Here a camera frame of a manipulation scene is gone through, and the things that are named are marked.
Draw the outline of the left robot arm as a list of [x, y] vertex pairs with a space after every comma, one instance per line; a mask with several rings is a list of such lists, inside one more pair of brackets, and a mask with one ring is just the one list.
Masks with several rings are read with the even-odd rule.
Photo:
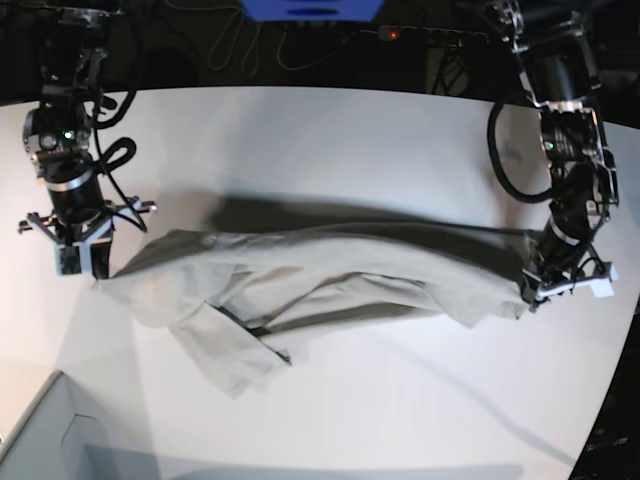
[[496, 179], [525, 204], [548, 202], [544, 229], [529, 240], [521, 274], [522, 300], [532, 311], [577, 287], [597, 297], [613, 293], [614, 266], [593, 243], [619, 204], [617, 169], [598, 118], [595, 92], [601, 82], [589, 41], [588, 19], [600, 1], [474, 1], [472, 10], [509, 48], [523, 92], [537, 108], [540, 143], [550, 186], [537, 194], [518, 190], [499, 156], [498, 117], [512, 92], [494, 104], [487, 144]]

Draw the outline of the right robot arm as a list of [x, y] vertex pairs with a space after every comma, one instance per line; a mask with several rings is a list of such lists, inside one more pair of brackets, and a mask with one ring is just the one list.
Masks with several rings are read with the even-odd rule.
[[[124, 1], [46, 1], [41, 7], [52, 11], [54, 29], [39, 61], [39, 103], [25, 118], [22, 141], [37, 181], [46, 187], [51, 212], [27, 214], [18, 231], [37, 231], [52, 243], [58, 275], [104, 280], [110, 275], [116, 224], [127, 222], [145, 232], [143, 217], [157, 208], [121, 189], [117, 201], [111, 201], [99, 180], [112, 180], [137, 152], [129, 137], [102, 148], [99, 133], [124, 118], [137, 94], [142, 39], [135, 14]], [[135, 54], [131, 83], [120, 102], [103, 87], [108, 36], [117, 17], [131, 28]]]

